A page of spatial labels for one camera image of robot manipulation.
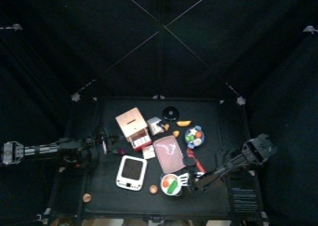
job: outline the red object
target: red object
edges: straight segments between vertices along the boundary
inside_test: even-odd
[[[193,155],[193,151],[192,151],[189,148],[185,149],[185,154],[187,154],[187,157],[192,157],[192,158],[193,158],[196,168],[200,170],[200,172],[205,173],[205,170],[204,170],[204,168],[203,168],[203,165],[201,165],[201,163],[199,162],[199,160],[196,159],[196,157],[195,157],[195,155]]]

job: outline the white device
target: white device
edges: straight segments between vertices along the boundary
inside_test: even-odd
[[[116,186],[132,191],[139,191],[144,182],[145,168],[145,159],[124,155],[115,179]]]

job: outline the black backdrop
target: black backdrop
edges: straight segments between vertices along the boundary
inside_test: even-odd
[[[260,175],[266,211],[316,224],[318,34],[303,33],[316,1],[0,0],[0,28],[24,28],[0,30],[1,142],[62,136],[76,92],[240,95],[252,135],[268,133],[279,147]],[[46,167],[0,169],[0,219],[42,212]]]

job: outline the bowl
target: bowl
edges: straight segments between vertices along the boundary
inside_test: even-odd
[[[185,131],[185,144],[187,147],[193,149],[203,144],[204,136],[200,126],[191,127]]]
[[[167,195],[177,196],[181,190],[181,182],[175,174],[165,174],[161,178],[160,187]]]

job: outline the cardboard box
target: cardboard box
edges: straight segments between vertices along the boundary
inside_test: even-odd
[[[140,151],[143,147],[151,145],[147,123],[137,108],[124,112],[115,120],[135,151]]]

